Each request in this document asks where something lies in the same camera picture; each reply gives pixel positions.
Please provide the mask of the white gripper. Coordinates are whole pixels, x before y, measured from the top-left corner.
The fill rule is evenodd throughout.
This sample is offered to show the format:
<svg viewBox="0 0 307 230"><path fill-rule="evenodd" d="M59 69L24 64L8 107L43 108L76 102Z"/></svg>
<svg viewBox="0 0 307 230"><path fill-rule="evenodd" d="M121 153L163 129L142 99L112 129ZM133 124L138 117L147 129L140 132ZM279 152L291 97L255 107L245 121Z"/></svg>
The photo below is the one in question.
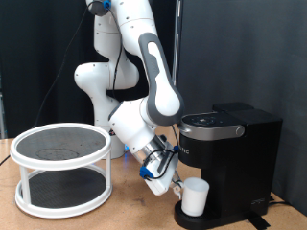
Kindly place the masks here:
<svg viewBox="0 0 307 230"><path fill-rule="evenodd" d="M177 154L172 150L155 150L142 164L142 178L156 196L165 194L170 185L181 190L183 182L176 172Z"/></svg>

